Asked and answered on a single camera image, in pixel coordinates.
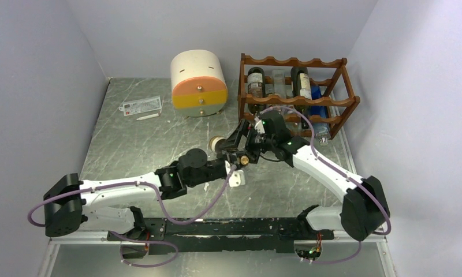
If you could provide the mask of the dark gold-capped wine bottle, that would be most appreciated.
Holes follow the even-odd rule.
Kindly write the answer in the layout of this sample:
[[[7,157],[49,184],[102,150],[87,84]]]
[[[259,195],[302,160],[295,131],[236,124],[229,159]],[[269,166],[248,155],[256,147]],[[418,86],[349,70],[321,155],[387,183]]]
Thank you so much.
[[[209,141],[208,145],[218,159],[223,159],[230,165],[237,167],[247,166],[250,159],[245,150],[239,149],[240,141],[240,138],[215,136]]]

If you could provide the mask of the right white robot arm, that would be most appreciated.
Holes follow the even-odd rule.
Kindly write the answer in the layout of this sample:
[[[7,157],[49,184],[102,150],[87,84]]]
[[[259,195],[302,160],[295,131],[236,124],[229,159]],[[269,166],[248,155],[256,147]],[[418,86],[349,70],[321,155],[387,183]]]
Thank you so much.
[[[338,230],[364,241],[371,234],[388,235],[392,230],[380,180],[342,168],[315,149],[312,141],[293,136],[277,110],[264,111],[253,122],[242,120],[229,137],[213,137],[209,147],[229,165],[243,167],[272,152],[278,161],[308,174],[332,192],[341,206],[310,207],[299,215],[297,229],[305,239],[320,230]]]

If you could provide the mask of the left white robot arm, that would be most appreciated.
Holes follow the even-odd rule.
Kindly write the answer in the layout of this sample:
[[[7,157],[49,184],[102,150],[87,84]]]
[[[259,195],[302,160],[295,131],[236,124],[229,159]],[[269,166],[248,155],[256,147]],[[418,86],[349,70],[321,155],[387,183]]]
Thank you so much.
[[[193,148],[168,166],[137,177],[90,181],[80,180],[76,173],[64,175],[43,196],[45,234],[54,238],[78,230],[107,230],[140,239],[146,232],[142,212],[121,208],[122,204],[151,199],[161,203],[217,179],[240,186],[242,168],[250,161],[242,152],[224,152],[209,160],[202,149]]]

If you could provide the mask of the brown wooden wine rack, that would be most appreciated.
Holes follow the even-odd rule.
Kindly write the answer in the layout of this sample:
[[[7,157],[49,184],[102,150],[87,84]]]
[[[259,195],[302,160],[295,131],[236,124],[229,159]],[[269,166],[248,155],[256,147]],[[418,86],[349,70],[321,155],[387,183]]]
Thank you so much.
[[[240,58],[240,71],[239,71],[239,88],[237,101],[239,104],[238,116],[239,119],[246,119],[248,121],[254,120],[254,115],[245,112],[246,104],[282,104],[282,105],[304,105],[307,107],[312,106],[324,106],[324,107],[343,107],[344,111],[340,115],[332,115],[327,112],[327,117],[322,118],[319,115],[310,115],[308,119],[313,123],[326,123],[330,127],[330,136],[333,138],[341,130],[343,125],[346,123],[348,118],[351,116],[353,111],[360,103],[360,97],[357,96],[353,90],[352,83],[349,78],[347,70],[348,60],[346,58],[336,59],[334,61],[325,62],[319,58],[313,58],[309,61],[301,61],[296,57],[290,57],[286,60],[279,60],[273,56],[266,56],[263,59],[255,59],[250,55],[241,54]],[[317,85],[325,87],[325,93],[321,98],[315,100],[308,100],[302,96],[297,96],[291,99],[281,98],[279,96],[268,96],[266,98],[256,98],[246,92],[246,84],[248,81],[248,75],[245,73],[246,65],[255,66],[280,66],[280,67],[293,67],[293,66],[304,66],[307,68],[331,68],[334,69],[331,78],[327,78],[322,81],[315,81],[310,78],[311,85]],[[343,79],[346,87],[348,97],[344,100],[334,100],[330,95],[333,88],[336,86],[339,78]]]

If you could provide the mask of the dark green labelled wine bottle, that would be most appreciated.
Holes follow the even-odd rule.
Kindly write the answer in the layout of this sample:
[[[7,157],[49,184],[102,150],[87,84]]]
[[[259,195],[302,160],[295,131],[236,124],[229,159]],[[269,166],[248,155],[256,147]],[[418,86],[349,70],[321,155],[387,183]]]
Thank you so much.
[[[266,97],[264,70],[262,68],[252,67],[248,71],[247,94],[250,94],[255,98]],[[251,114],[257,114],[264,110],[264,104],[248,103],[248,109]]]

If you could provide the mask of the clear glass bottle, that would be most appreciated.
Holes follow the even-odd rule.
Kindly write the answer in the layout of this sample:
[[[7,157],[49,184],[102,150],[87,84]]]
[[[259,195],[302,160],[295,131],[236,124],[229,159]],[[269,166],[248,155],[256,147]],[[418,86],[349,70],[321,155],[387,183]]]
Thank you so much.
[[[273,79],[273,94],[283,99],[293,98],[291,85],[285,83],[285,71],[281,69],[274,69],[271,71],[271,78]],[[287,128],[293,133],[301,132],[301,124],[298,122],[286,121]]]

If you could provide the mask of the blue labelled clear bottle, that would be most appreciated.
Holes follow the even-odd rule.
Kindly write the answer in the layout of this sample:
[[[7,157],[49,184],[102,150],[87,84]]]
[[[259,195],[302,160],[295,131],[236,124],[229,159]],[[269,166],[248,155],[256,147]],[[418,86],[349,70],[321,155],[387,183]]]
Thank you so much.
[[[311,87],[311,97],[317,100],[322,97],[320,87],[315,85]],[[318,115],[321,118],[326,118],[326,106],[311,106],[310,115]],[[318,122],[313,123],[315,138],[319,141],[320,145],[328,145],[330,140],[330,128],[327,123]]]

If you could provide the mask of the dark wine bottle white label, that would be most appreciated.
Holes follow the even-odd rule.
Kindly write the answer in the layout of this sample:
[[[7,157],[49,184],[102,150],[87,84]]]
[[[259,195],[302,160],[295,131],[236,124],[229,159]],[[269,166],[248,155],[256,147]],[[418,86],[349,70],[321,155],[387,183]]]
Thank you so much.
[[[301,96],[305,99],[312,100],[311,84],[306,67],[294,66],[290,70],[292,95],[293,97]],[[294,105],[294,108],[301,112],[302,115],[308,116],[309,106]],[[306,120],[301,119],[301,129],[310,129]]]

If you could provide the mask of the white round drawer cabinet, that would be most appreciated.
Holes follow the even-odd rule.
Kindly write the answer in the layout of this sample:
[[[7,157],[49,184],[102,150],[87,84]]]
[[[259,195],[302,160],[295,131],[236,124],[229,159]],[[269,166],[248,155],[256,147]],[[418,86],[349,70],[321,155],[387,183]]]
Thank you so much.
[[[208,50],[188,50],[170,63],[172,104],[184,117],[220,114],[228,88],[218,57]]]

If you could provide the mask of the white pen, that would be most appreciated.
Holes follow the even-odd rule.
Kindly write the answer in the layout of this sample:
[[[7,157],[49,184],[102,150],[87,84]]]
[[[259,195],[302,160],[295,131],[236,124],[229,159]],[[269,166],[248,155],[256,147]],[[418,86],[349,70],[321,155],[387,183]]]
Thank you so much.
[[[159,117],[159,116],[160,116],[160,113],[155,113],[155,114],[150,114],[150,115],[146,115],[146,116],[143,116],[143,117],[139,117],[136,120],[137,121],[142,121],[142,120],[146,120],[146,119],[156,118],[156,117]]]

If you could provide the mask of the clear plastic ruler package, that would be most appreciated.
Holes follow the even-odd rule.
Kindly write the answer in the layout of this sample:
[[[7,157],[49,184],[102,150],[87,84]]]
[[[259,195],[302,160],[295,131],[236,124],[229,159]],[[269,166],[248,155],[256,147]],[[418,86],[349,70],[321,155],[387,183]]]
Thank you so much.
[[[124,116],[160,111],[162,109],[162,101],[160,96],[153,96],[150,98],[123,102],[118,109],[123,112]]]

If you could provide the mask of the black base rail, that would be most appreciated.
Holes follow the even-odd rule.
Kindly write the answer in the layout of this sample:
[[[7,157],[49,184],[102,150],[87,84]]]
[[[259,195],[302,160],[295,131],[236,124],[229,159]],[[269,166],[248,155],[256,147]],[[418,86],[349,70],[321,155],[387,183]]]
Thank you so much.
[[[299,218],[207,218],[180,225],[166,218],[145,218],[124,238],[149,240],[149,255],[180,252],[273,250],[294,253],[295,242],[332,240],[331,230],[314,230]]]

